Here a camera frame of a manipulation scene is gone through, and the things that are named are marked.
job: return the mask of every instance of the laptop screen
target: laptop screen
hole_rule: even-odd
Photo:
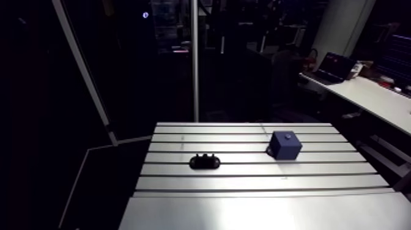
[[[345,80],[354,65],[354,60],[334,53],[327,53],[318,71]]]

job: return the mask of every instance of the red object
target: red object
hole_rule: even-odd
[[[378,82],[378,84],[382,87],[385,87],[385,88],[389,88],[391,86],[391,84],[386,82],[386,81],[380,81],[380,82]]]

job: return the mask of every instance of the floor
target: floor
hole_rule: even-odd
[[[149,143],[89,151],[61,229],[118,229]]]

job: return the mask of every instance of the white panel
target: white panel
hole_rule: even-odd
[[[159,122],[157,126],[331,126],[330,123],[180,123],[180,122]]]
[[[293,131],[294,133],[339,133],[334,127],[156,127],[154,133],[260,133]]]
[[[303,152],[355,151],[350,143],[302,143]],[[267,143],[238,144],[193,144],[193,143],[151,143],[151,152],[264,152]]]
[[[371,174],[376,170],[369,163],[286,163],[220,165],[217,169],[193,170],[187,165],[144,164],[142,176],[292,176]]]
[[[394,193],[392,188],[369,188],[353,190],[314,190],[314,191],[238,191],[224,193],[161,193],[136,191],[133,197],[292,197],[292,196],[341,196],[357,194]]]
[[[216,153],[221,161],[225,163],[286,163],[286,162],[338,162],[338,161],[366,161],[358,152],[301,152],[295,160],[276,161],[266,153]],[[146,156],[146,163],[188,163],[194,156],[193,153],[155,153],[149,152]]]
[[[136,190],[236,191],[386,187],[379,175],[301,177],[140,177]]]
[[[291,198],[131,198],[120,230],[408,230],[400,193]]]
[[[269,142],[272,134],[154,134],[152,142]],[[297,134],[301,142],[346,142],[341,134]]]

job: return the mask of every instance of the black object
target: black object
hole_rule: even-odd
[[[304,72],[304,74],[325,85],[338,84],[347,79],[355,63],[348,57],[327,53],[317,71],[314,73]]]
[[[396,85],[410,85],[411,37],[392,35],[373,67],[379,73],[393,78]]]
[[[220,167],[220,159],[214,154],[208,156],[203,154],[201,157],[196,154],[195,157],[190,159],[190,168],[192,169],[217,169]]]
[[[301,148],[294,132],[273,132],[267,153],[276,160],[295,160]]]

